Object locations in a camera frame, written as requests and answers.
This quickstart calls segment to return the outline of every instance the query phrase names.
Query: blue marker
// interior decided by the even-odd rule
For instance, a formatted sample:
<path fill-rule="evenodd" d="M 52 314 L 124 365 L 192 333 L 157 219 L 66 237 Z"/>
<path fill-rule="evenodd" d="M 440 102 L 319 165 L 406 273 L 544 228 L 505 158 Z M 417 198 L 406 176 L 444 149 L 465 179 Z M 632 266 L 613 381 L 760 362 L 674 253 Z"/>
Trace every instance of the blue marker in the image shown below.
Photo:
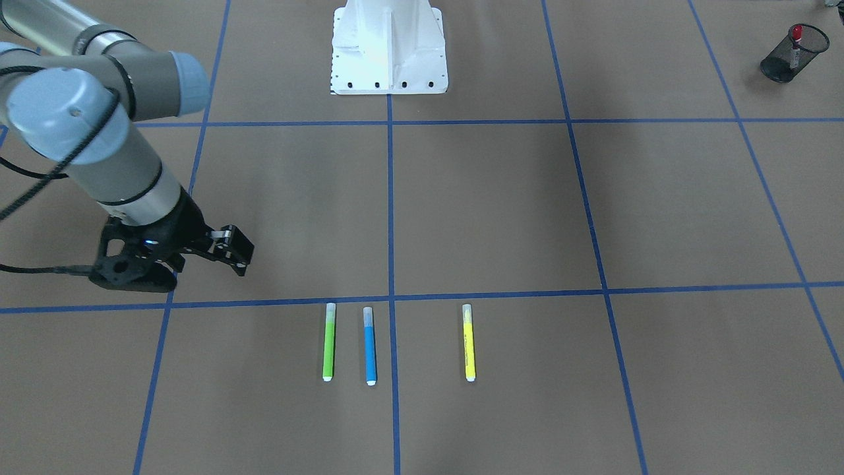
<path fill-rule="evenodd" d="M 366 384 L 374 386 L 378 381 L 375 366 L 375 326 L 372 322 L 372 307 L 364 307 L 364 343 L 366 347 Z"/>

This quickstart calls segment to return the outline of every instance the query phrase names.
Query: bolt hole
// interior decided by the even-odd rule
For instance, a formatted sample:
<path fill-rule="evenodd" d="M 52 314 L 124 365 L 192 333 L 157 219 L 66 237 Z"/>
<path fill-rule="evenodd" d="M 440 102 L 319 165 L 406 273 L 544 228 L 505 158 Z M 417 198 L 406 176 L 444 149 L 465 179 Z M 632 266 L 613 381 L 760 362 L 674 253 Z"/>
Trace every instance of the bolt hole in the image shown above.
<path fill-rule="evenodd" d="M 129 268 L 129 263 L 125 260 L 122 260 L 122 261 L 118 262 L 117 264 L 114 264 L 114 271 L 117 274 L 122 274 L 123 272 L 126 272 L 126 270 L 128 268 Z"/>
<path fill-rule="evenodd" d="M 112 239 L 108 242 L 105 249 L 105 255 L 107 256 L 116 256 L 119 253 L 123 252 L 123 245 L 125 243 L 118 239 Z"/>

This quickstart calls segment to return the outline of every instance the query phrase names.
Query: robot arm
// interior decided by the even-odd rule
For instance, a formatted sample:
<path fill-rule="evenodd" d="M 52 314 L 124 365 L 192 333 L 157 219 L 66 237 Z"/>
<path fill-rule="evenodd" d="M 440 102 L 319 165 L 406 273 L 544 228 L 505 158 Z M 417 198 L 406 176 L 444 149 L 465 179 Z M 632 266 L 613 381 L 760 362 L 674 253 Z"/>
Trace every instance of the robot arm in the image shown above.
<path fill-rule="evenodd" d="M 235 226 L 214 231 L 205 224 L 133 123 L 203 110 L 209 85 L 199 62 L 186 53 L 154 52 L 59 0 L 2 0 L 0 20 L 63 55 L 42 57 L 0 43 L 0 71 L 7 71 L 0 76 L 0 121 L 57 162 L 105 121 L 66 169 L 110 215 L 89 279 L 114 290 L 169 292 L 176 287 L 174 272 L 184 267 L 182 254 L 221 261 L 243 276 L 252 243 Z M 19 66 L 30 68 L 9 69 Z M 122 251 L 109 256 L 115 240 L 123 242 Z"/>

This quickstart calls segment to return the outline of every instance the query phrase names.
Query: white metal pedestal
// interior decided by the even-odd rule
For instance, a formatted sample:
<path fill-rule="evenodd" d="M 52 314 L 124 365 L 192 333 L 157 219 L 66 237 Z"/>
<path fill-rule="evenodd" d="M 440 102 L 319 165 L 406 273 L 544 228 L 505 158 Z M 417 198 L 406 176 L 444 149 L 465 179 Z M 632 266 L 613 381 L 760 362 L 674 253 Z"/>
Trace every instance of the white metal pedestal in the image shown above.
<path fill-rule="evenodd" d="M 334 12 L 332 94 L 446 92 L 442 32 L 428 0 L 349 0 Z"/>

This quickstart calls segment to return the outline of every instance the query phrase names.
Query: grid square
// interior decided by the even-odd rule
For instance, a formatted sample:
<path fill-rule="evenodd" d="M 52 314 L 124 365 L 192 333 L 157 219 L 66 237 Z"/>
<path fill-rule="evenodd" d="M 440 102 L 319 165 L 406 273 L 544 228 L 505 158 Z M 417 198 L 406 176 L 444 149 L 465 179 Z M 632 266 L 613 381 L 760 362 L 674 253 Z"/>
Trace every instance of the grid square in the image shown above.
<path fill-rule="evenodd" d="M 398 302 L 402 473 L 639 473 L 599 296 Z"/>
<path fill-rule="evenodd" d="M 240 278 L 189 259 L 178 301 L 387 294 L 383 127 L 209 128 L 194 198 L 255 244 Z"/>
<path fill-rule="evenodd" d="M 141 128 L 182 186 L 190 182 L 196 155 L 198 129 Z M 47 172 L 55 166 L 25 145 L 14 134 L 3 143 L 3 157 L 24 168 Z M 0 172 L 0 203 L 11 203 L 35 180 Z M 0 262 L 18 267 L 92 265 L 100 232 L 108 215 L 73 180 L 51 183 L 0 227 Z M 85 277 L 55 274 L 0 273 L 0 307 L 90 305 L 108 303 L 162 303 L 166 295 L 115 292 L 102 289 Z"/>
<path fill-rule="evenodd" d="M 611 287 L 798 280 L 735 124 L 575 130 Z"/>
<path fill-rule="evenodd" d="M 329 383 L 324 305 L 173 310 L 144 473 L 392 474 L 388 308 L 370 387 L 363 307 L 338 305 Z"/>
<path fill-rule="evenodd" d="M 0 319 L 0 472 L 129 473 L 161 310 Z"/>
<path fill-rule="evenodd" d="M 565 126 L 394 133 L 396 292 L 600 287 Z"/>
<path fill-rule="evenodd" d="M 653 473 L 836 473 L 844 393 L 802 289 L 613 297 Z"/>
<path fill-rule="evenodd" d="M 830 332 L 838 358 L 844 358 L 844 287 L 814 288 L 812 295 Z"/>
<path fill-rule="evenodd" d="M 744 126 L 806 278 L 844 280 L 844 123 Z"/>
<path fill-rule="evenodd" d="M 742 117 L 840 117 L 844 90 L 830 87 L 844 68 L 835 45 L 844 28 L 834 8 L 823 2 L 723 2 L 696 0 L 718 65 Z M 832 48 L 821 53 L 788 85 L 771 81 L 759 63 L 796 23 L 814 25 L 829 37 Z"/>
<path fill-rule="evenodd" d="M 686 2 L 548 1 L 573 118 L 732 117 Z"/>
<path fill-rule="evenodd" d="M 214 121 L 386 120 L 383 96 L 332 96 L 334 10 L 342 0 L 231 6 Z"/>
<path fill-rule="evenodd" d="M 560 88 L 542 4 L 435 0 L 442 10 L 448 92 L 393 98 L 398 120 L 559 119 Z"/>

